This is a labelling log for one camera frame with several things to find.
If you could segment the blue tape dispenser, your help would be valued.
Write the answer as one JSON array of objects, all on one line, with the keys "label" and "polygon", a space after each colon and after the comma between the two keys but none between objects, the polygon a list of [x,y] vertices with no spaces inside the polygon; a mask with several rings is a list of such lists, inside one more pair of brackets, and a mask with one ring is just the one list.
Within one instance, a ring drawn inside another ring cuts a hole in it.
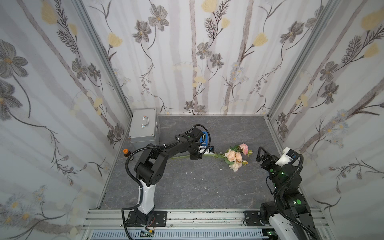
[{"label": "blue tape dispenser", "polygon": [[200,138],[200,145],[204,147],[207,147],[209,145],[209,136],[206,131],[203,131],[203,135]]}]

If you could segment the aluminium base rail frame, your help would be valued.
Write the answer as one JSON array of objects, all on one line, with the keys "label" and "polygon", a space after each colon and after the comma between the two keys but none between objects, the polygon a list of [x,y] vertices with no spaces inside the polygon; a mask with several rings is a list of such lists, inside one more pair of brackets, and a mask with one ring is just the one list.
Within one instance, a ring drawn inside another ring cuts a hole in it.
[{"label": "aluminium base rail frame", "polygon": [[149,225],[140,225],[134,220],[134,213],[126,212],[126,221],[119,210],[90,210],[82,225],[79,240],[133,240],[129,231],[145,230],[153,234],[156,230],[182,229],[261,229],[267,239],[276,236],[272,227],[247,227],[244,224],[245,211],[258,209],[227,209],[227,210],[159,210]]}]

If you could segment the brown bottle orange cap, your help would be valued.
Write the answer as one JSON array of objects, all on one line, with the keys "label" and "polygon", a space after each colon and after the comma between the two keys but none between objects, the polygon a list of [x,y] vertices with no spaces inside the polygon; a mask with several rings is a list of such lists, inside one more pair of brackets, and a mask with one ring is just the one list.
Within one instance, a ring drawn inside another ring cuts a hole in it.
[{"label": "brown bottle orange cap", "polygon": [[128,158],[131,155],[131,152],[128,149],[123,149],[124,157]]}]

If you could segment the pink artificial flower bouquet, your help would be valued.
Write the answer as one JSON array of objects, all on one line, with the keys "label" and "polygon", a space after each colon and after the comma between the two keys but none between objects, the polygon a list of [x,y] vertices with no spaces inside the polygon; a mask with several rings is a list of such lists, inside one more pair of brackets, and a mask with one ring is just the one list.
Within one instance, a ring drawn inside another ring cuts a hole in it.
[{"label": "pink artificial flower bouquet", "polygon": [[233,172],[248,164],[247,158],[253,154],[249,146],[245,143],[230,147],[225,153],[214,153],[213,155],[204,154],[218,160],[224,161]]}]

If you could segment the silver aluminium case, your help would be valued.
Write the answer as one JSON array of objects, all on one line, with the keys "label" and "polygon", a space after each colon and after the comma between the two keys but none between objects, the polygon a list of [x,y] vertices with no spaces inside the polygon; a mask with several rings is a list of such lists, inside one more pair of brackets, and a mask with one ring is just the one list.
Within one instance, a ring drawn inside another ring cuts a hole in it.
[{"label": "silver aluminium case", "polygon": [[159,142],[159,122],[156,109],[134,110],[129,140],[132,142]]}]

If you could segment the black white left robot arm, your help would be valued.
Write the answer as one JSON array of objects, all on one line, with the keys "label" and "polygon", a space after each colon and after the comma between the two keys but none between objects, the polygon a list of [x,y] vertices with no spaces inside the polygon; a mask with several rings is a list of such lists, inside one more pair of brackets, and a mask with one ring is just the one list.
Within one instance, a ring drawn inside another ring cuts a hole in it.
[{"label": "black white left robot arm", "polygon": [[190,153],[191,160],[201,160],[211,145],[211,135],[201,124],[175,136],[175,140],[163,145],[148,144],[132,152],[126,159],[125,170],[139,186],[139,199],[133,210],[136,223],[149,225],[155,219],[155,189],[163,177],[167,162],[179,153]]}]

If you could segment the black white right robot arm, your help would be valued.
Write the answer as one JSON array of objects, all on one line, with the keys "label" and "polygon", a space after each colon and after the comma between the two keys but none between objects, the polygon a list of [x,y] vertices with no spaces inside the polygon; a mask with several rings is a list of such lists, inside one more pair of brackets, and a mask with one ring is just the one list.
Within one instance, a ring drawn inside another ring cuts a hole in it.
[{"label": "black white right robot arm", "polygon": [[262,169],[268,172],[267,181],[273,183],[270,190],[274,200],[261,204],[258,211],[245,211],[247,227],[272,227],[280,240],[319,240],[311,208],[299,191],[302,182],[304,156],[285,148],[281,157],[259,147],[256,158]]}]

